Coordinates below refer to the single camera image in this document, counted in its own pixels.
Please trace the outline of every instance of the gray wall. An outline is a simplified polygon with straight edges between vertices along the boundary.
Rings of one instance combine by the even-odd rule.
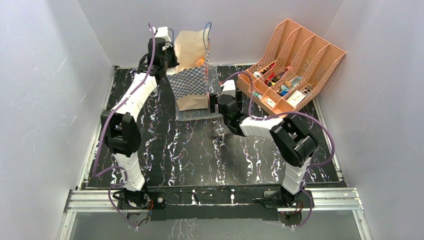
[[[76,0],[0,1],[0,235],[55,239],[113,66]]]
[[[326,32],[342,0],[78,0],[113,65],[136,67],[151,37],[148,22],[175,31],[200,31],[212,22],[213,64],[261,59],[275,27],[290,18]]]
[[[347,51],[319,101],[374,239],[422,239],[424,2],[344,0],[324,38]]]

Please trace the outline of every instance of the purple cable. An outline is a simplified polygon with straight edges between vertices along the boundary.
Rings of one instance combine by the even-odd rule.
[[[152,48],[152,54],[151,55],[152,56],[155,56],[155,50],[156,50],[156,48],[155,48],[156,47],[155,31],[153,30],[150,22],[148,23],[148,27],[150,28],[151,35],[152,35],[152,41],[153,41],[153,44],[152,44],[153,45],[153,48]],[[152,67],[153,67],[153,57],[150,59],[150,63],[148,65],[147,72],[146,72],[146,74],[144,76],[144,79],[140,82],[139,85],[137,85],[134,88],[134,90],[132,90],[129,93],[129,95],[134,94],[137,91],[137,89],[139,89],[145,83],[147,77],[150,74],[150,71],[152,70]],[[112,112],[109,114],[109,116],[107,116],[107,119],[104,122],[104,126],[108,126],[109,125],[109,122],[111,121],[112,116],[117,112],[117,110],[120,107],[122,107],[128,101],[128,99],[129,99],[128,97],[125,98],[114,110],[112,110]],[[97,147],[97,153],[95,155],[92,176],[94,178],[98,178],[101,175],[103,175],[104,173],[106,173],[106,172],[108,172],[108,171],[110,171],[112,169],[123,170],[124,177],[125,177],[124,183],[119,183],[119,184],[113,184],[113,185],[111,185],[109,187],[109,190],[107,191],[107,193],[108,193],[109,201],[112,204],[112,207],[122,216],[123,219],[125,219],[127,221],[127,223],[129,223],[129,225],[131,227],[133,227],[133,228],[135,228],[137,230],[139,227],[136,224],[132,223],[129,219],[127,219],[127,217],[117,208],[117,206],[115,205],[115,203],[114,203],[114,201],[112,200],[112,197],[111,197],[111,190],[113,188],[121,188],[121,187],[123,187],[125,185],[125,182],[128,180],[128,174],[125,171],[125,168],[123,168],[121,166],[111,166],[111,167],[108,167],[108,168],[104,169],[103,171],[101,171],[99,173],[96,173],[97,172],[97,164],[99,164],[100,152],[102,150],[103,141],[105,140],[105,134],[106,134],[106,127],[103,127],[103,129],[101,131],[101,134],[100,134],[100,139],[99,139],[99,143],[98,143],[98,147]]]
[[[309,116],[308,114],[302,113],[302,112],[285,111],[285,112],[282,112],[282,113],[279,113],[279,114],[276,114],[276,115],[272,115],[270,117],[265,117],[265,118],[263,118],[263,117],[259,118],[258,117],[258,118],[255,118],[255,120],[266,121],[268,119],[275,119],[275,118],[278,118],[279,116],[286,115],[286,114],[294,114],[294,115],[299,115],[299,116],[305,117],[305,118],[311,120],[312,122],[316,123],[320,128],[322,128],[322,130],[325,132],[325,134],[327,134],[328,139],[330,141],[330,145],[331,145],[330,156],[327,158],[327,160],[325,160],[323,162],[309,165],[309,168],[311,168],[311,167],[321,167],[321,166],[329,164],[333,160],[333,157],[334,157],[334,154],[335,154],[333,136],[330,134],[330,132],[327,130],[327,128],[320,121],[316,120],[315,118]]]
[[[131,222],[115,205],[114,201],[112,200],[111,197],[111,190],[114,188],[121,188],[122,186],[124,186],[125,183],[119,183],[119,184],[113,184],[109,187],[109,189],[107,190],[107,196],[109,197],[109,201],[112,204],[112,207],[122,216],[123,219],[126,220],[127,223],[129,223],[129,225],[133,228],[135,228],[136,230],[139,228],[135,223]]]
[[[335,154],[335,147],[334,147],[334,140],[333,140],[333,136],[330,134],[330,132],[328,131],[328,129],[320,122],[320,121],[318,121],[318,120],[316,120],[315,118],[313,118],[313,117],[311,117],[311,116],[309,116],[308,114],[305,114],[305,113],[302,113],[302,112],[297,112],[297,111],[285,111],[285,112],[282,112],[282,113],[279,113],[279,114],[276,114],[276,115],[272,115],[272,116],[270,116],[270,117],[267,117],[267,118],[255,118],[255,120],[258,120],[258,121],[266,121],[266,120],[268,120],[268,119],[275,119],[275,118],[278,118],[279,116],[282,116],[282,115],[286,115],[286,114],[294,114],[294,115],[299,115],[299,116],[302,116],[302,117],[305,117],[305,118],[307,118],[307,119],[309,119],[309,120],[311,120],[312,122],[314,122],[314,123],[316,123],[320,128],[322,128],[322,130],[325,132],[325,134],[327,134],[327,136],[328,136],[328,139],[329,139],[329,141],[330,141],[330,145],[331,145],[331,152],[330,152],[330,156],[328,157],[328,159],[327,160],[325,160],[325,161],[323,161],[323,162],[321,162],[321,163],[316,163],[316,164],[311,164],[311,165],[309,165],[307,168],[306,168],[306,173],[305,173],[305,177],[306,177],[306,175],[309,173],[309,170],[311,169],[311,167],[321,167],[321,166],[323,166],[323,165],[326,165],[326,164],[329,164],[331,161],[332,161],[332,159],[333,159],[333,157],[334,157],[334,154]],[[302,191],[302,193],[304,193],[306,196],[308,196],[309,197],[309,201],[310,201],[310,208],[309,208],[309,213],[307,214],[307,217],[305,218],[305,220],[302,222],[302,223],[300,223],[299,225],[296,225],[296,228],[297,227],[301,227],[301,226],[303,226],[308,220],[309,220],[309,218],[311,217],[311,215],[312,215],[312,205],[313,205],[313,201],[312,201],[312,197],[303,189],[303,187],[300,189],[301,191]]]
[[[250,102],[249,102],[248,115],[251,116],[252,115],[252,106],[253,106],[253,81],[252,81],[252,77],[249,74],[245,73],[244,71],[238,71],[236,73],[231,74],[224,81],[222,81],[222,83],[225,83],[228,79],[230,79],[231,77],[233,77],[236,74],[245,74],[246,76],[249,77],[249,80],[250,80]]]
[[[306,196],[308,196],[309,197],[309,201],[310,201],[310,208],[309,208],[309,212],[307,213],[307,216],[306,216],[306,218],[305,218],[305,220],[303,221],[303,222],[301,222],[299,225],[296,225],[296,228],[298,228],[298,227],[301,227],[301,226],[303,226],[308,220],[309,220],[309,218],[311,217],[311,215],[312,215],[312,204],[314,204],[313,202],[312,202],[312,197],[311,197],[311,195],[309,195],[303,188],[301,188],[301,191],[302,191],[302,193],[303,194],[305,194]]]
[[[152,49],[152,56],[154,56],[155,55],[155,44],[156,44],[156,41],[155,41],[155,31],[153,30],[153,28],[152,28],[152,26],[150,25],[150,22],[149,22],[149,24],[148,24],[148,26],[149,26],[149,28],[150,28],[150,31],[151,31],[151,35],[152,35],[152,39],[153,39],[153,49]],[[151,58],[151,60],[150,60],[150,64],[148,65],[148,68],[147,68],[147,72],[146,72],[146,74],[145,74],[145,77],[144,77],[144,79],[143,79],[143,81],[141,81],[140,82],[140,84],[137,86],[137,87],[135,87],[134,88],[134,90],[130,93],[130,95],[132,95],[135,91],[137,91],[137,89],[139,89],[144,83],[145,83],[145,81],[146,81],[146,79],[147,79],[147,77],[149,76],[149,74],[150,74],[150,71],[152,70],[152,66],[153,66],[153,57]],[[117,110],[120,108],[120,107],[122,107],[126,102],[128,101],[128,97],[127,98],[125,98],[115,109],[113,109],[112,110],[112,112],[109,114],[109,116],[107,116],[107,119],[106,119],[106,121],[105,121],[105,123],[104,123],[104,125],[105,126],[108,126],[109,125],[109,122],[111,121],[111,118],[112,118],[112,116],[117,112]],[[103,175],[104,173],[106,173],[106,172],[108,172],[108,171],[110,171],[110,170],[112,170],[112,169],[120,169],[120,170],[124,170],[122,167],[120,167],[120,166],[111,166],[111,167],[108,167],[108,168],[106,168],[105,170],[103,170],[103,171],[101,171],[101,172],[99,172],[99,173],[96,173],[97,172],[97,165],[99,164],[99,158],[100,158],[100,152],[101,152],[101,150],[102,150],[102,146],[103,146],[103,141],[105,140],[105,134],[106,134],[106,127],[103,127],[103,129],[102,129],[102,131],[101,131],[101,134],[100,134],[100,139],[99,139],[99,143],[98,143],[98,148],[97,148],[97,153],[95,154],[95,160],[94,160],[94,166],[93,166],[93,173],[92,173],[92,176],[94,177],[94,178],[98,178],[98,177],[100,177],[101,175]]]

